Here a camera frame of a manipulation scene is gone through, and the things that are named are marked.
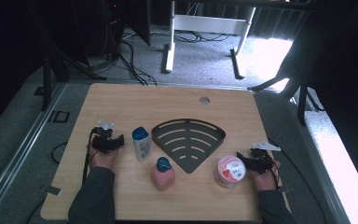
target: lotion bottle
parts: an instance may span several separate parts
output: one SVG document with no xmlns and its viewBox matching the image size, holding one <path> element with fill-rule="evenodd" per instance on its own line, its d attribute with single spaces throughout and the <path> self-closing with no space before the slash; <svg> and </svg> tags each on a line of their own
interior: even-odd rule
<svg viewBox="0 0 358 224">
<path fill-rule="evenodd" d="M 151 138 L 144 127 L 139 127 L 132 132 L 132 140 L 135 146 L 136 159 L 145 161 L 151 154 Z"/>
<path fill-rule="evenodd" d="M 165 157 L 160 157 L 150 170 L 152 182 L 156 189 L 163 191 L 174 183 L 175 171 Z"/>
</svg>

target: table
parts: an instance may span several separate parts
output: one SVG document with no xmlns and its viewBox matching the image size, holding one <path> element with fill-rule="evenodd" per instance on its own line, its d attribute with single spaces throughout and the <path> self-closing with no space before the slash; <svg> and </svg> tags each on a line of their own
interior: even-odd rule
<svg viewBox="0 0 358 224">
<path fill-rule="evenodd" d="M 259 220 L 252 178 L 247 175 L 234 189 L 223 189 L 213 179 L 220 158 L 249 153 L 252 143 L 267 140 L 254 96 L 248 91 L 156 87 L 117 84 L 91 85 L 62 156 L 49 194 L 42 207 L 45 219 L 67 219 L 68 209 L 81 187 L 86 144 L 97 121 L 115 123 L 113 137 L 124 134 L 125 144 L 115 160 L 117 220 Z M 157 191 L 150 168 L 166 156 L 157 145 L 152 155 L 138 162 L 131 132 L 143 126 L 151 133 L 171 119 L 201 119 L 226 132 L 223 144 L 192 174 L 170 160 L 175 184 Z"/>
<path fill-rule="evenodd" d="M 237 77 L 244 77 L 244 68 L 241 66 L 240 55 L 245 44 L 246 37 L 252 24 L 255 14 L 255 7 L 251 7 L 251 13 L 244 20 L 211 18 L 201 16 L 176 15 L 175 3 L 171 2 L 170 20 L 170 43 L 168 45 L 167 61 L 165 71 L 170 73 L 173 70 L 173 58 L 175 53 L 174 32 L 175 30 L 196 31 L 205 33 L 218 33 L 226 35 L 239 35 L 241 37 L 237 48 L 231 50 L 231 57 L 235 66 Z"/>
</svg>

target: white stand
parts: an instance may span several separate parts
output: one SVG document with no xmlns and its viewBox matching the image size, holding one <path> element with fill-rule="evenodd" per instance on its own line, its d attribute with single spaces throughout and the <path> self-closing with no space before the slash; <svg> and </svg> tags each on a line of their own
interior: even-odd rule
<svg viewBox="0 0 358 224">
<path fill-rule="evenodd" d="M 174 32 L 175 30 L 186 30 L 204 33 L 217 33 L 226 35 L 240 35 L 241 40 L 237 48 L 231 50 L 231 57 L 234 63 L 234 70 L 237 77 L 244 78 L 244 69 L 241 66 L 241 50 L 245 44 L 246 36 L 251 27 L 252 18 L 255 14 L 255 7 L 246 20 L 220 19 L 199 16 L 175 15 L 175 2 L 171 2 L 171 22 L 170 22 L 170 43 L 167 53 L 167 73 L 173 71 L 173 57 L 175 53 Z"/>
</svg>

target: pink jar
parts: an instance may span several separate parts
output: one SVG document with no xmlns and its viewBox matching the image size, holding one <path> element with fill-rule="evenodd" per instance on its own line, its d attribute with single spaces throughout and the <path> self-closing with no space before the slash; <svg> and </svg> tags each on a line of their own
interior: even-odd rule
<svg viewBox="0 0 358 224">
<path fill-rule="evenodd" d="M 150 170 L 150 176 L 156 189 L 161 191 L 167 189 L 175 181 L 175 171 L 165 157 L 158 158 L 156 165 Z"/>
<path fill-rule="evenodd" d="M 216 183 L 225 189 L 235 188 L 245 175 L 245 165 L 235 156 L 225 156 L 220 159 L 213 174 Z"/>
</svg>

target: sleeve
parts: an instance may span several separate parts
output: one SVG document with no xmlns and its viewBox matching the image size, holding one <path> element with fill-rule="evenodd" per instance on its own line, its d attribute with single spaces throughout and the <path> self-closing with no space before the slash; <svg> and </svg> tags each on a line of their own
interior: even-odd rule
<svg viewBox="0 0 358 224">
<path fill-rule="evenodd" d="M 295 224 L 293 215 L 287 210 L 282 193 L 277 190 L 258 192 L 258 210 L 263 223 Z"/>
<path fill-rule="evenodd" d="M 69 208 L 69 223 L 115 223 L 115 174 L 93 167 Z"/>
</svg>

